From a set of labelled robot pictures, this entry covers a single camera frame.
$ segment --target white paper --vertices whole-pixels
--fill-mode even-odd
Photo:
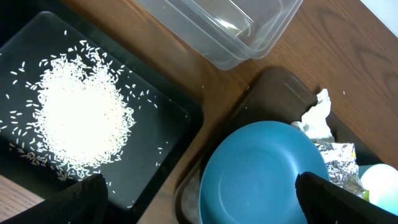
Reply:
[[[291,125],[301,130],[312,141],[334,142],[326,117],[330,114],[331,101],[328,90],[323,89],[318,95],[318,103],[306,112],[301,121],[294,121]]]

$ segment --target dark brown tray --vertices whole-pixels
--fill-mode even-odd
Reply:
[[[293,74],[283,68],[273,68],[258,79],[254,88],[238,106],[224,131],[213,144],[204,149],[201,158],[182,180],[174,194],[174,215],[180,224],[199,224],[198,194],[200,179],[213,151],[235,130],[256,121],[273,120],[290,124],[317,103],[317,97]],[[351,130],[333,113],[327,118],[336,141],[355,143],[358,165],[382,163]]]

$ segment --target wooden table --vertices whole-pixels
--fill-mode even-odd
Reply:
[[[304,0],[267,57],[230,71],[212,66],[134,0],[67,0],[67,4],[178,84],[205,112],[201,131],[141,223],[175,223],[172,197],[186,167],[247,86],[272,66],[294,72],[311,90],[329,89],[339,119],[380,159],[398,167],[398,38],[359,0]],[[0,179],[0,221],[39,201]]]

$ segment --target silver foil wrapper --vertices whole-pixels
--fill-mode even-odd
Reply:
[[[363,198],[366,190],[359,179],[354,144],[317,141],[315,145],[325,161],[330,181]]]

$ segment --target blue bowl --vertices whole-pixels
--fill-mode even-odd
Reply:
[[[201,223],[307,223],[294,185],[306,171],[329,180],[325,162],[306,135],[275,121],[249,124],[228,136],[206,166]]]

